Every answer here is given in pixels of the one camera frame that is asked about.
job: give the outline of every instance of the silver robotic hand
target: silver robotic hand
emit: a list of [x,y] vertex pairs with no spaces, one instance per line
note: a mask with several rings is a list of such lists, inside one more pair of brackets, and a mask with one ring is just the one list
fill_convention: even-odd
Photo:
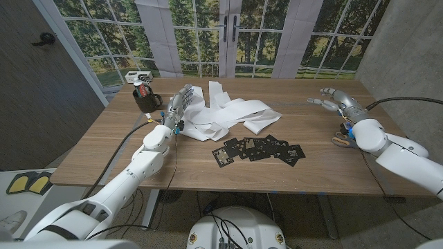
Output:
[[369,118],[366,110],[347,93],[332,88],[321,89],[320,92],[321,95],[331,96],[333,100],[340,103],[336,104],[329,100],[319,100],[313,98],[309,98],[307,101],[314,104],[319,104],[329,111],[340,111],[340,114],[345,119],[348,119],[353,123],[357,123]]
[[168,104],[168,112],[165,113],[163,125],[170,129],[174,129],[177,126],[183,117],[186,107],[188,107],[193,100],[193,91],[192,85],[187,84],[180,89],[178,93],[175,93]]

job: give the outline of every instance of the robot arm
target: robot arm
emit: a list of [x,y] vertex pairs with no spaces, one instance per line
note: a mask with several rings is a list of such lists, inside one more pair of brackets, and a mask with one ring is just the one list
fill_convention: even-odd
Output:
[[386,133],[381,124],[371,119],[365,109],[348,94],[335,89],[321,89],[340,104],[328,100],[308,99],[353,123],[352,134],[363,151],[378,157],[376,162],[391,172],[404,177],[434,193],[443,200],[443,165],[429,159],[428,151],[418,143]]
[[[186,85],[174,95],[163,125],[157,125],[146,135],[131,163],[119,175],[94,196],[54,209],[28,233],[25,241],[85,240],[108,228],[137,187],[163,166],[163,158],[169,152],[167,142],[171,141],[174,133],[178,133],[179,121],[192,101],[191,88],[191,85]],[[93,239],[104,238],[106,234],[103,232]]]

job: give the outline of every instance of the robot finger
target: robot finger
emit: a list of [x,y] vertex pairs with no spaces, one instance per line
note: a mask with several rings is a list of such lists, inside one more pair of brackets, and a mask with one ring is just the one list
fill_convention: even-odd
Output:
[[308,102],[321,105],[328,111],[338,111],[338,105],[334,102],[331,102],[329,100],[319,100],[319,99],[307,99]]

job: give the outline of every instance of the mug handle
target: mug handle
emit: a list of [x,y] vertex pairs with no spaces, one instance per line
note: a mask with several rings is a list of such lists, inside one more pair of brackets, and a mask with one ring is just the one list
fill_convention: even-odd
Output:
[[159,104],[157,104],[157,105],[155,106],[155,108],[157,108],[157,107],[159,107],[159,106],[161,106],[161,105],[163,104],[163,100],[162,100],[162,98],[161,98],[160,95],[158,95],[158,94],[154,94],[154,98],[156,98],[156,99],[158,100],[158,103],[159,103]]

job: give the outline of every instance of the white paper strip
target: white paper strip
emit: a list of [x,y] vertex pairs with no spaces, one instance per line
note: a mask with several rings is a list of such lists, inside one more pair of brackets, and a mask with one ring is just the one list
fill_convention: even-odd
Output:
[[215,96],[222,93],[222,84],[220,84],[219,82],[209,81],[209,108],[221,109],[221,107],[219,107],[219,105],[217,104]]
[[200,141],[217,141],[238,122],[244,122],[244,126],[257,135],[282,116],[259,100],[231,101],[219,82],[209,82],[210,106],[216,108],[206,108],[203,91],[198,86],[193,88],[194,100],[185,110],[185,128],[181,133]]

